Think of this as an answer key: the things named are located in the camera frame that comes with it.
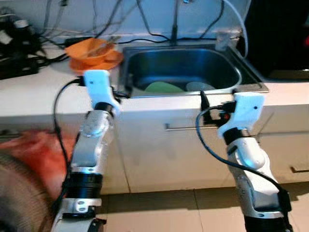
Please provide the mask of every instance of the red bag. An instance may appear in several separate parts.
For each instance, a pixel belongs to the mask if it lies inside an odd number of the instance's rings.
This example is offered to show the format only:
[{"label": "red bag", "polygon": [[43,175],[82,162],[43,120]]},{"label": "red bag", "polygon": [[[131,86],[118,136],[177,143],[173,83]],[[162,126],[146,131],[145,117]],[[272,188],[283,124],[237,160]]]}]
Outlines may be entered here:
[{"label": "red bag", "polygon": [[[69,159],[74,139],[63,139]],[[61,192],[65,176],[65,162],[60,143],[55,134],[44,130],[30,130],[22,136],[0,144],[12,156],[28,165],[42,180],[51,197],[56,199]]]}]

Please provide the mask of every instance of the fan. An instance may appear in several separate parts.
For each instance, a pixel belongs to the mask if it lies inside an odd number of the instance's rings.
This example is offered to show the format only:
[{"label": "fan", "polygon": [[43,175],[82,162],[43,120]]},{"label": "fan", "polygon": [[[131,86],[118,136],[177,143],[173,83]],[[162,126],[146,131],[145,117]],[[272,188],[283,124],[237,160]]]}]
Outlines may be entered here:
[{"label": "fan", "polygon": [[0,153],[0,232],[49,232],[52,199],[24,163]]}]

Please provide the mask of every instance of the black device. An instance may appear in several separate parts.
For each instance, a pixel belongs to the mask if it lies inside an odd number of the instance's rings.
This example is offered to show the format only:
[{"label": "black device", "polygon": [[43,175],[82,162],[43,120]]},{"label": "black device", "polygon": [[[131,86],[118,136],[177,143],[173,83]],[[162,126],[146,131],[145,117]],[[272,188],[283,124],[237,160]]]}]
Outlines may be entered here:
[{"label": "black device", "polygon": [[0,79],[30,75],[46,65],[46,54],[32,26],[15,15],[0,21]]}]

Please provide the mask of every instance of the stainless steel sink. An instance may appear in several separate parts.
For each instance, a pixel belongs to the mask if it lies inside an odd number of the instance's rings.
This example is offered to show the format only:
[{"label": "stainless steel sink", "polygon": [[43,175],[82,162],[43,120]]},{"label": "stainless steel sink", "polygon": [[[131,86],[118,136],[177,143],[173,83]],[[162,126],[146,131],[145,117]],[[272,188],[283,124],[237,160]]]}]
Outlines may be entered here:
[{"label": "stainless steel sink", "polygon": [[[230,93],[236,88],[238,91],[267,91],[230,49],[217,52],[214,45],[128,47],[124,48],[124,55],[119,85],[131,97],[199,94],[187,90],[189,82],[212,86],[213,90],[205,91],[208,94]],[[183,92],[145,91],[157,81],[177,86]]]}]

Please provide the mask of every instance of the robotic arm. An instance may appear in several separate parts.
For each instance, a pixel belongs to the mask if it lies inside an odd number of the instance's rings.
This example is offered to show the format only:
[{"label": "robotic arm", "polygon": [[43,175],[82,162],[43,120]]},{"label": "robotic arm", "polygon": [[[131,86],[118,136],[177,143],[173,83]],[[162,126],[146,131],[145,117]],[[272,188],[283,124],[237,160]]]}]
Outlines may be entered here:
[{"label": "robotic arm", "polygon": [[218,135],[227,144],[228,160],[225,163],[236,182],[246,230],[292,232],[287,216],[291,210],[288,192],[277,183],[270,170],[268,155],[249,134],[261,115],[263,103],[261,94],[235,93],[233,102],[219,107],[225,122],[223,125],[218,123],[221,125]]},{"label": "robotic arm", "polygon": [[103,231],[103,220],[96,218],[101,206],[99,193],[106,169],[108,145],[113,139],[113,117],[120,112],[109,83],[109,73],[86,71],[84,81],[92,99],[74,147],[70,176],[64,183],[66,198],[54,221],[53,232]]}]

